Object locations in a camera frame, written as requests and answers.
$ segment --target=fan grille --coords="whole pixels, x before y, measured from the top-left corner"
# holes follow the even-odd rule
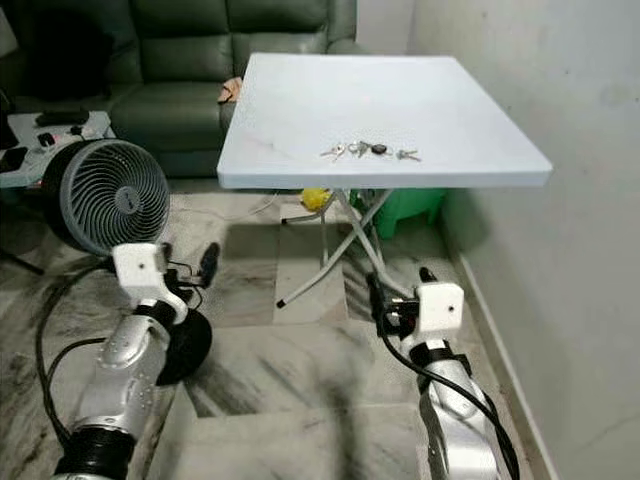
[[[62,215],[86,250],[109,255],[121,243],[155,241],[169,216],[169,187],[149,152],[123,140],[87,144],[60,185]]]

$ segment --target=table top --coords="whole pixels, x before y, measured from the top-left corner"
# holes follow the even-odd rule
[[[338,144],[389,151],[361,158]],[[450,57],[251,56],[218,176],[225,188],[541,186],[551,164]]]

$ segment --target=green plastic container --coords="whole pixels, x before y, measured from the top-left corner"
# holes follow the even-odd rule
[[[427,223],[432,224],[446,193],[442,188],[403,188],[395,190],[378,211],[374,224],[378,236],[390,239],[396,231],[396,223],[403,218],[427,213]],[[360,211],[366,210],[356,190],[351,191],[350,202]]]

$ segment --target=leather sofa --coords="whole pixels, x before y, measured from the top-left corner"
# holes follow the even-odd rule
[[[14,0],[24,5],[24,0]],[[25,18],[51,0],[7,14],[19,42]],[[364,53],[355,43],[356,0],[76,0],[115,39],[110,95],[65,102],[30,97],[24,57],[0,60],[0,86],[18,112],[106,110],[119,138],[152,152],[170,177],[213,176],[234,104],[222,83],[243,76],[252,52]]]

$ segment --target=sofa cushion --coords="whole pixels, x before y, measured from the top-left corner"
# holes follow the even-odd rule
[[[115,106],[113,129],[118,137],[151,151],[221,148],[221,88],[213,82],[143,85]]]
[[[141,83],[140,49],[137,44],[114,54],[107,66],[109,83]]]
[[[233,70],[244,76],[253,52],[273,53],[325,53],[327,35],[317,33],[234,33]]]
[[[133,0],[147,82],[224,82],[233,75],[225,0]]]
[[[149,82],[224,82],[233,76],[232,57],[229,35],[142,40],[142,69]]]
[[[327,0],[232,0],[233,32],[314,32],[327,20]]]

